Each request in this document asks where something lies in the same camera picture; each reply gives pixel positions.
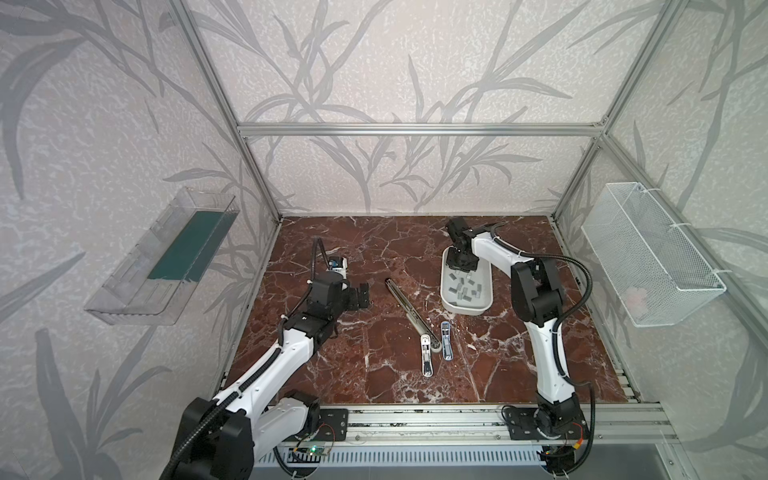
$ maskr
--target metal bar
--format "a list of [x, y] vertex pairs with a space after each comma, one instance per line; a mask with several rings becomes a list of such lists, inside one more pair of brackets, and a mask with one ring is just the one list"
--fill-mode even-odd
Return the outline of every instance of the metal bar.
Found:
[[[565, 238], [563, 238], [563, 234], [560, 231], [560, 226], [551, 218], [549, 219], [549, 224], [552, 226], [554, 237], [558, 240], [558, 243], [560, 244], [560, 248], [562, 249], [563, 254], [568, 255], [569, 257], [572, 257], [573, 255], [571, 254], [571, 249], [568, 248], [568, 245], [565, 243]], [[578, 269], [575, 266], [571, 265], [570, 263], [568, 264], [568, 268], [571, 269], [571, 275], [573, 275], [574, 279], [577, 279]], [[584, 285], [582, 283], [578, 283], [578, 289], [580, 293], [582, 294], [584, 293]], [[616, 340], [614, 339], [614, 336], [611, 335], [611, 331], [607, 327], [605, 318], [603, 317], [601, 311], [598, 309], [598, 305], [596, 304], [593, 298], [590, 298], [589, 300], [587, 300], [587, 308], [589, 309], [590, 317], [592, 318], [592, 323], [594, 324], [594, 327], [598, 330], [598, 335], [600, 336], [600, 339], [603, 342], [603, 346], [605, 347], [605, 351], [608, 354], [608, 358], [611, 359], [611, 363], [613, 364], [615, 369], [617, 370], [623, 369], [624, 364], [626, 362], [621, 358], [621, 353], [619, 352], [619, 349], [616, 347]]]
[[224, 123], [227, 126], [227, 130], [230, 132], [230, 135], [232, 135], [235, 148], [240, 153], [243, 161], [245, 161], [248, 171], [253, 177], [253, 180], [256, 182], [256, 186], [259, 188], [259, 192], [261, 192], [262, 196], [264, 197], [266, 205], [270, 209], [270, 214], [275, 220], [279, 220], [280, 211], [277, 209], [277, 204], [275, 203], [274, 198], [272, 198], [270, 189], [266, 186], [266, 182], [264, 181], [261, 171], [259, 170], [256, 159], [253, 157], [253, 153], [250, 151], [248, 145], [245, 143], [245, 140], [237, 131], [237, 119], [235, 118], [232, 107], [227, 101], [227, 96], [224, 94], [224, 89], [222, 88], [221, 82], [216, 75], [213, 63], [210, 61], [207, 53], [205, 52], [205, 47], [203, 46], [200, 33], [195, 27], [192, 14], [187, 9], [184, 0], [168, 0], [168, 3], [170, 5], [170, 14], [174, 18], [176, 24], [179, 26], [181, 32], [184, 34], [184, 40], [186, 40], [187, 45], [192, 51], [192, 56], [195, 60], [195, 63], [197, 63], [197, 67], [203, 74], [205, 82], [208, 85], [211, 94], [214, 96], [214, 100], [216, 101], [219, 111], [221, 112]]
[[276, 136], [446, 136], [475, 137], [594, 137], [596, 124], [331, 124], [331, 123], [243, 123], [237, 126], [244, 137]]
[[570, 202], [571, 198], [576, 194], [576, 190], [581, 186], [581, 181], [586, 177], [587, 172], [589, 172], [589, 169], [592, 167], [594, 158], [598, 155], [598, 138], [599, 137], [597, 136], [592, 137], [592, 140], [587, 146], [587, 150], [584, 152], [584, 155], [581, 156], [581, 160], [579, 161], [576, 170], [574, 170], [571, 179], [568, 181], [568, 186], [565, 188], [565, 192], [563, 192], [560, 196], [560, 200], [558, 200], [558, 203], [554, 206], [554, 212], [552, 213], [554, 221], [557, 221], [565, 209], [568, 208], [568, 202]]
[[[619, 115], [627, 106], [627, 102], [629, 102], [632, 93], [637, 87], [637, 84], [640, 83], [640, 79], [642, 79], [648, 66], [667, 40], [667, 37], [669, 37], [674, 26], [677, 24], [677, 20], [683, 14], [683, 10], [687, 3], [688, 0], [667, 0], [664, 4], [661, 12], [659, 12], [658, 17], [656, 18], [654, 26], [648, 33], [645, 43], [643, 43], [643, 46], [640, 49], [640, 53], [638, 53], [637, 57], [634, 59], [627, 76], [624, 78], [624, 81], [621, 83], [621, 86], [616, 93], [616, 97], [614, 97], [614, 100], [608, 107], [607, 113], [602, 119], [603, 128], [601, 132], [596, 134], [595, 137], [600, 137], [602, 134], [611, 130], [614, 123], [619, 118]], [[581, 158], [580, 164], [576, 167], [576, 171], [574, 172], [571, 181], [568, 182], [565, 192], [563, 192], [562, 197], [560, 197], [558, 204], [555, 205], [555, 220], [559, 219], [563, 214], [568, 202], [573, 198], [576, 190], [578, 190], [581, 182], [591, 168], [597, 153], [595, 149], [595, 140], [597, 139], [593, 138], [592, 144], [590, 144], [587, 152], [585, 152], [584, 156]]]
[[699, 480], [699, 475], [681, 444], [657, 443], [656, 450], [670, 480]]
[[[512, 441], [501, 417], [502, 405], [337, 405], [349, 409], [347, 440], [354, 445], [544, 445]], [[589, 408], [584, 412], [589, 420]], [[678, 443], [658, 403], [597, 405], [596, 443]]]
[[656, 23], [651, 28], [647, 40], [643, 44], [637, 58], [635, 58], [627, 76], [624, 78], [624, 82], [619, 87], [616, 97], [611, 102], [611, 106], [608, 107], [608, 112], [603, 119], [603, 132], [611, 131], [624, 107], [627, 106], [627, 102], [629, 102], [637, 84], [640, 83], [643, 75], [645, 75], [648, 66], [674, 30], [674, 26], [683, 14], [687, 3], [688, 0], [667, 0], [664, 6], [662, 6], [661, 12], [659, 12], [659, 16], [656, 18]]
[[[613, 158], [616, 165], [632, 181], [640, 182], [649, 189], [656, 187], [645, 171], [637, 166], [629, 153], [612, 136], [604, 135], [599, 143], [604, 147], [604, 151]], [[766, 317], [763, 309], [760, 308], [759, 303], [752, 297], [741, 281], [733, 273], [728, 272], [727, 266], [723, 265], [719, 256], [712, 251], [709, 244], [699, 235], [698, 230], [690, 225], [685, 216], [673, 206], [672, 202], [660, 190], [652, 190], [651, 194], [676, 223], [682, 223], [680, 228], [697, 250], [701, 252], [704, 259], [715, 269], [726, 270], [719, 273], [721, 280], [727, 288], [723, 298], [744, 327], [759, 339], [763, 347], [768, 351], [768, 317]]]
[[230, 369], [232, 368], [232, 363], [235, 360], [235, 355], [237, 354], [237, 346], [240, 345], [240, 339], [243, 338], [243, 332], [245, 331], [245, 327], [248, 324], [248, 318], [250, 317], [251, 307], [253, 306], [253, 303], [256, 301], [256, 295], [259, 293], [259, 285], [261, 285], [262, 280], [264, 280], [264, 274], [266, 273], [266, 268], [270, 264], [270, 256], [272, 254], [272, 250], [275, 247], [275, 243], [277, 243], [277, 236], [280, 234], [280, 229], [283, 228], [283, 221], [280, 220], [277, 222], [277, 227], [275, 228], [275, 231], [272, 232], [272, 235], [270, 235], [270, 241], [267, 243], [266, 247], [266, 254], [261, 259], [261, 264], [259, 265], [259, 270], [256, 276], [253, 278], [253, 285], [251, 285], [250, 292], [247, 297], [247, 303], [246, 306], [243, 308], [243, 310], [240, 312], [240, 318], [237, 320], [237, 325], [235, 326], [235, 331], [237, 334], [235, 337], [233, 337], [233, 342], [230, 345], [227, 345], [227, 361], [222, 363], [219, 366], [219, 369], [216, 374], [216, 384], [212, 387], [209, 397], [213, 398], [219, 390], [223, 388], [223, 377], [224, 373], [229, 373]]

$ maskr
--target black cable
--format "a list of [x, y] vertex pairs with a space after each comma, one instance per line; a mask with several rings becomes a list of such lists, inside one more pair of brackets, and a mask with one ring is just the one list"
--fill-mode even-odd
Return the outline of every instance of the black cable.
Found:
[[331, 263], [328, 261], [328, 254], [326, 253], [325, 245], [323, 245], [323, 239], [315, 237], [312, 242], [312, 260], [310, 261], [310, 280], [315, 279], [315, 259], [317, 258], [317, 249], [320, 249], [320, 255], [323, 257], [323, 262], [326, 264], [326, 269], [331, 269]]
[[253, 384], [253, 382], [256, 382], [259, 379], [259, 377], [262, 376], [264, 372], [266, 372], [266, 369], [270, 368], [272, 364], [275, 363], [275, 360], [277, 360], [277, 357], [280, 356], [280, 353], [282, 351], [283, 349], [281, 348], [275, 349], [275, 351], [272, 352], [272, 355], [270, 355], [270, 358], [266, 359], [266, 362], [264, 362], [262, 366], [260, 366], [256, 370], [256, 372], [253, 372], [253, 375], [248, 377], [245, 382], [241, 383], [238, 389], [241, 392], [245, 392], [245, 389], [250, 387]]
[[283, 457], [280, 456], [280, 450], [278, 450], [277, 447], [272, 448], [272, 453], [275, 454], [275, 460], [277, 460], [277, 464], [280, 466], [280, 469], [283, 470], [283, 472], [290, 475], [291, 478], [307, 478], [310, 475], [312, 475], [315, 472], [315, 470], [317, 470], [317, 467], [315, 467], [307, 475], [301, 475], [298, 470], [296, 469], [291, 470], [290, 468], [288, 468], [288, 465], [286, 465], [286, 463], [283, 461]]
[[505, 242], [497, 233], [496, 229], [501, 226], [500, 223], [495, 223], [492, 225], [488, 225], [488, 230], [491, 233], [491, 238], [493, 238], [493, 241], [500, 245], [501, 247], [505, 248], [506, 250], [509, 250], [513, 253], [516, 253], [518, 255], [521, 255], [523, 257], [530, 257], [530, 258], [551, 258], [554, 260], [560, 260], [563, 262], [568, 262], [576, 267], [578, 267], [579, 270], [584, 274], [584, 294], [581, 296], [579, 301], [576, 302], [571, 308], [563, 312], [562, 315], [558, 317], [557, 320], [555, 320], [554, 325], [552, 325], [552, 353], [554, 354], [554, 364], [558, 369], [558, 374], [569, 384], [575, 386], [586, 386], [589, 388], [589, 411], [590, 411], [590, 420], [589, 420], [589, 436], [588, 436], [588, 443], [587, 446], [584, 447], [584, 453], [581, 454], [579, 459], [574, 463], [574, 466], [568, 469], [564, 472], [564, 475], [567, 475], [577, 468], [579, 468], [581, 465], [584, 464], [584, 462], [587, 460], [587, 457], [589, 456], [590, 452], [592, 451], [592, 444], [594, 443], [594, 426], [595, 426], [595, 413], [597, 410], [597, 405], [594, 398], [594, 387], [592, 386], [592, 382], [590, 381], [584, 381], [584, 382], [575, 382], [571, 377], [565, 374], [565, 369], [563, 368], [563, 365], [560, 364], [560, 353], [558, 351], [558, 344], [559, 344], [559, 338], [558, 338], [558, 331], [560, 329], [560, 325], [567, 319], [570, 315], [577, 312], [581, 307], [585, 305], [587, 300], [589, 300], [590, 295], [592, 294], [592, 275], [589, 272], [589, 269], [580, 261], [576, 260], [572, 257], [567, 257], [565, 255], [558, 255], [556, 253], [530, 253], [526, 252], [524, 250], [521, 250], [517, 247], [514, 247], [510, 243]]
[[163, 473], [160, 475], [160, 480], [170, 480], [173, 477], [174, 472], [176, 471], [176, 467], [181, 462], [181, 457], [184, 456], [184, 454], [192, 446], [195, 440], [197, 440], [197, 437], [199, 437], [203, 432], [206, 432], [210, 428], [211, 424], [221, 416], [225, 408], [234, 402], [238, 397], [239, 395], [237, 395], [237, 392], [232, 392], [203, 418], [195, 430], [193, 430], [192, 433], [189, 434], [189, 436], [181, 444], [179, 444], [176, 451], [174, 451], [174, 453], [170, 456], [168, 463], [165, 465], [165, 468], [163, 468]]

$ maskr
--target brown marble surface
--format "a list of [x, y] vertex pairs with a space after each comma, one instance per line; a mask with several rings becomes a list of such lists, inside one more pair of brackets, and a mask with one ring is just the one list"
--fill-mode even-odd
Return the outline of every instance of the brown marble surface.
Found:
[[[467, 217], [470, 227], [501, 221], [499, 234], [528, 251], [560, 253], [546, 217]], [[535, 402], [536, 374], [528, 333], [511, 308], [509, 280], [493, 269], [494, 303], [483, 316], [446, 312], [440, 302], [442, 251], [451, 241], [446, 217], [287, 218], [257, 301], [237, 349], [228, 382], [242, 375], [276, 339], [276, 324], [306, 287], [312, 238], [347, 257], [353, 286], [370, 284], [371, 307], [344, 313], [339, 338], [293, 374], [285, 390], [299, 389], [323, 403]], [[579, 298], [561, 265], [569, 305]], [[419, 335], [384, 285], [392, 277], [439, 335], [452, 324], [454, 359], [432, 354], [434, 376], [421, 372]], [[592, 379], [599, 402], [625, 402], [603, 343], [583, 309], [564, 324], [564, 347], [574, 379]], [[586, 389], [577, 389], [582, 402]]]

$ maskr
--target gray wall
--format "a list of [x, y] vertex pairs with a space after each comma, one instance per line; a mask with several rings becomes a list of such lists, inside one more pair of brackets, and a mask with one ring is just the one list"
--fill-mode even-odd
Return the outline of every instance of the gray wall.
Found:
[[[766, 305], [768, 2], [689, 2], [611, 134]], [[604, 184], [600, 154], [558, 221], [597, 272], [594, 298], [644, 400], [661, 401], [702, 479], [764, 478], [768, 356], [721, 299], [676, 326], [638, 329], [580, 227]]]
[[[0, 4], [0, 478], [156, 478], [274, 225], [164, 2]], [[181, 186], [242, 209], [174, 326], [83, 310]]]
[[[455, 123], [598, 122], [663, 3], [189, 2], [238, 121]], [[588, 139], [251, 141], [287, 213], [522, 214], [553, 210]]]

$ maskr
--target wall-mounted shelf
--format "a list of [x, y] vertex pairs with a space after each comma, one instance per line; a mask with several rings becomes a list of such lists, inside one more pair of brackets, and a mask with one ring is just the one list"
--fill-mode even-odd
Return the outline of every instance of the wall-mounted shelf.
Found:
[[85, 310], [111, 325], [173, 325], [240, 212], [235, 196], [179, 190]]
[[581, 227], [635, 326], [674, 325], [726, 290], [681, 225], [627, 182], [605, 184]]

